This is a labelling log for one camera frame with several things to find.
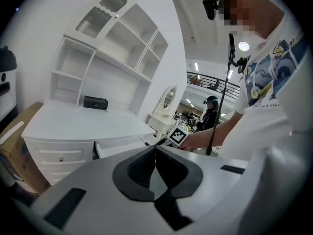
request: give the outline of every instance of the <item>graphic print shirt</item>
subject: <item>graphic print shirt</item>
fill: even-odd
[[[224,140],[220,157],[250,160],[255,150],[290,133],[276,94],[308,49],[298,22],[286,13],[249,59],[235,104],[235,111],[243,117]]]

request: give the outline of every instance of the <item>shelf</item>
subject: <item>shelf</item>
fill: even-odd
[[[51,73],[50,100],[77,105],[81,83],[81,80]]]
[[[78,93],[56,89],[54,96],[51,100],[60,101],[63,103],[76,104]]]
[[[160,32],[151,41],[149,48],[156,54],[159,59],[162,59],[166,49],[168,47],[167,42]]]
[[[83,78],[94,52],[95,49],[85,44],[64,38],[56,55],[53,70],[59,71],[62,75],[67,73],[75,78]]]
[[[148,48],[144,56],[142,57],[136,71],[143,74],[149,79],[152,79],[160,60],[155,56],[155,54]]]
[[[126,25],[143,42],[148,44],[157,31],[157,26],[150,17],[135,4],[121,18],[120,22]]]
[[[125,71],[126,73],[136,77],[137,79],[145,80],[145,81],[148,81],[149,83],[151,83],[151,79],[147,78],[146,76],[144,76],[142,74],[139,74],[133,68],[129,67],[128,65],[126,65],[124,63],[117,61],[114,57],[111,57],[110,55],[108,55],[106,53],[103,53],[101,51],[97,51],[95,56],[113,64],[114,66],[116,66],[116,67],[120,68],[121,70]]]
[[[153,52],[153,50],[151,50],[149,48],[149,51],[151,51],[151,53],[153,54],[153,56],[158,60],[158,61],[161,61],[160,58]]]
[[[98,51],[135,69],[145,48],[146,45],[136,35],[117,22],[106,35]]]
[[[61,76],[67,76],[67,77],[70,77],[70,78],[73,78],[73,79],[77,79],[77,80],[80,80],[80,81],[83,81],[83,79],[81,77],[78,77],[78,76],[74,76],[72,74],[69,74],[69,73],[66,73],[66,72],[62,72],[62,71],[59,71],[59,70],[53,70],[52,73],[55,73],[55,74],[58,74],[58,75],[61,75]]]

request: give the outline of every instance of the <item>ceiling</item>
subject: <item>ceiling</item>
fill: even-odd
[[[239,26],[226,26],[224,21],[207,18],[202,0],[173,0],[175,5],[187,59],[227,64],[229,32],[234,34],[236,58],[251,55],[262,42],[259,37],[243,32]],[[238,43],[245,41],[250,45],[248,51],[241,51]]]
[[[198,64],[198,71],[195,67],[195,62]],[[199,61],[199,60],[191,60],[186,59],[187,71],[198,73],[201,75],[212,76],[221,80],[225,80],[227,76],[227,65],[226,64],[218,64],[208,61]],[[230,83],[236,84],[240,86],[242,73],[238,73],[238,68],[231,66],[231,70],[233,70],[231,78],[228,80]]]

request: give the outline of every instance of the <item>woman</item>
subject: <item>woman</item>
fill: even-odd
[[[206,99],[206,113],[203,116],[202,122],[197,123],[197,131],[204,131],[214,127],[214,122],[218,113],[219,102],[217,97],[209,96]]]

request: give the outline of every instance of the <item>person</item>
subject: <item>person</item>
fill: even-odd
[[[197,132],[213,128],[215,119],[219,109],[219,102],[217,97],[209,96],[206,99],[206,112],[203,115],[202,122],[197,123]]]
[[[220,0],[224,20],[247,27],[264,41],[251,55],[230,120],[216,128],[212,146],[219,157],[249,161],[255,150],[289,135],[291,126],[276,99],[306,53],[311,55],[297,21],[271,0]],[[196,132],[182,149],[207,147],[213,128]]]
[[[192,119],[193,117],[193,114],[190,113],[188,116],[187,116],[187,124],[190,124],[190,119]]]

